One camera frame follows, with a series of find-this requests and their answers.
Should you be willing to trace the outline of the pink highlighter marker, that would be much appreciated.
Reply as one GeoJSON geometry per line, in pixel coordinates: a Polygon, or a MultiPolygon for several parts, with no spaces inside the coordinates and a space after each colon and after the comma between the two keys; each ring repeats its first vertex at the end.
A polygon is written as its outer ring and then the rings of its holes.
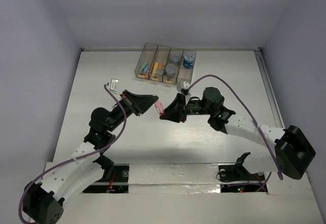
{"type": "Polygon", "coordinates": [[[156,111],[158,112],[158,114],[160,116],[164,114],[164,112],[165,112],[164,107],[163,107],[162,103],[159,100],[157,100],[155,102],[154,106],[155,106],[155,109],[156,109],[156,111]]]}

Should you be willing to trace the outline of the green correction tape pen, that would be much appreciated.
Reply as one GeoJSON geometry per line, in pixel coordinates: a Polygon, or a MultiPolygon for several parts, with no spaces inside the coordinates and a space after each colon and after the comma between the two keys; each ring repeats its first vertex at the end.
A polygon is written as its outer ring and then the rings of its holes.
{"type": "Polygon", "coordinates": [[[139,68],[139,71],[143,71],[146,67],[148,66],[148,63],[147,62],[142,62],[140,68],[139,68]]]}

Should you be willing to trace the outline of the clear jar colourful clips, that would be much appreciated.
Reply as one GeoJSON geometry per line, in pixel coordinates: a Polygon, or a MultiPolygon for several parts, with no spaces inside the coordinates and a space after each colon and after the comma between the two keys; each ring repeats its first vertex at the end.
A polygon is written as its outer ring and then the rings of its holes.
{"type": "Polygon", "coordinates": [[[174,66],[178,66],[181,60],[181,55],[179,54],[171,54],[169,57],[170,64],[174,66]]]}

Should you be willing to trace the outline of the blue round clip jar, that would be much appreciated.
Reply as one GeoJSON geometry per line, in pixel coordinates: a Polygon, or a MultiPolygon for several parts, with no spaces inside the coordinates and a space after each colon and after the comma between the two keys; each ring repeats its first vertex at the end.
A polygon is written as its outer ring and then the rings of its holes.
{"type": "Polygon", "coordinates": [[[196,52],[195,51],[190,51],[190,50],[185,50],[183,53],[183,66],[186,69],[191,69],[193,68],[196,60],[196,52]]]}

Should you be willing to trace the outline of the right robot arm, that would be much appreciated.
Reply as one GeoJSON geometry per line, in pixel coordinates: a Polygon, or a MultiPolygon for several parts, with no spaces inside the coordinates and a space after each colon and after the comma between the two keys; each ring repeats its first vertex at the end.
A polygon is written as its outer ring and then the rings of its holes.
{"type": "Polygon", "coordinates": [[[226,108],[224,101],[220,91],[213,87],[205,88],[201,99],[177,93],[159,118],[184,123],[187,116],[208,115],[207,122],[215,131],[265,146],[267,156],[248,159],[249,153],[245,152],[231,166],[240,179],[258,172],[280,172],[291,179],[301,179],[316,155],[303,132],[293,125],[277,128],[258,124],[226,108]]]}

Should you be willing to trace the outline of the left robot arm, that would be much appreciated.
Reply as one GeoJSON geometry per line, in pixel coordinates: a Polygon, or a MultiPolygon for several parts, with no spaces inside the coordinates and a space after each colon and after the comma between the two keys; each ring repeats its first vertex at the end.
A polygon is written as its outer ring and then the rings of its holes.
{"type": "Polygon", "coordinates": [[[125,90],[112,111],[93,110],[90,131],[71,156],[41,173],[24,189],[18,205],[22,223],[25,213],[32,223],[57,223],[70,198],[97,180],[112,177],[114,163],[104,152],[119,138],[113,131],[126,127],[127,118],[144,114],[157,100],[156,95],[137,95],[125,90]]]}

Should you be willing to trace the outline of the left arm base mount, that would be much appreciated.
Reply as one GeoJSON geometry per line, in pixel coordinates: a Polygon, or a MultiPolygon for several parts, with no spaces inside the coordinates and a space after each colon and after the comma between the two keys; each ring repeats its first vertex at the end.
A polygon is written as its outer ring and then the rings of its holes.
{"type": "Polygon", "coordinates": [[[128,193],[128,164],[115,164],[104,155],[95,162],[104,170],[103,176],[83,190],[83,193],[128,193]]]}

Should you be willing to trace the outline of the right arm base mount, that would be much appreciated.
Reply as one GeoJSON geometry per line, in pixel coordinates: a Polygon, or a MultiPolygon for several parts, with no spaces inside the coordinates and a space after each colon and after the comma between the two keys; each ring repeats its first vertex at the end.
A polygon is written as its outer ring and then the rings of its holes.
{"type": "Polygon", "coordinates": [[[234,164],[218,166],[215,178],[221,183],[222,193],[268,193],[265,176],[259,176],[257,173],[251,174],[243,166],[245,159],[249,155],[250,152],[243,153],[234,164]]]}

